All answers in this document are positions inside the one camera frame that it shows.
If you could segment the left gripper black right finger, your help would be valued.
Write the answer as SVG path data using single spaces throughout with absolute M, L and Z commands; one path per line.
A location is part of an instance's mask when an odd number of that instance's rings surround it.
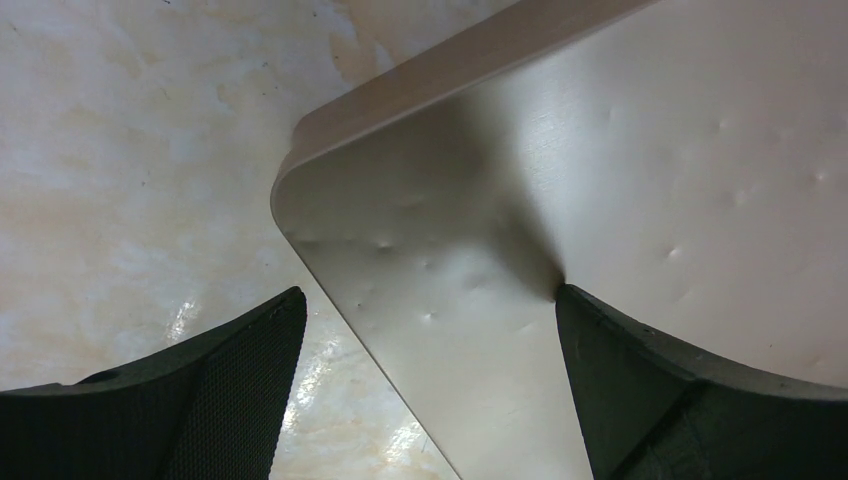
M 843 479 L 847 392 L 752 368 L 556 293 L 564 363 L 597 479 Z

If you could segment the brown box lid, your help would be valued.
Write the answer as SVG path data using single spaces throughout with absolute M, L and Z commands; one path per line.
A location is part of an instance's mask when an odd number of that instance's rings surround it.
M 847 392 L 847 5 L 518 2 L 305 116 L 271 210 L 462 479 L 597 479 L 562 285 Z

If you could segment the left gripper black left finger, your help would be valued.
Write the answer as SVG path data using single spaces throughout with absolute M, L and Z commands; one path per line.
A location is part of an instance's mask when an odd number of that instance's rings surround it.
M 303 291 L 78 383 L 1 395 L 5 479 L 265 479 L 307 323 Z

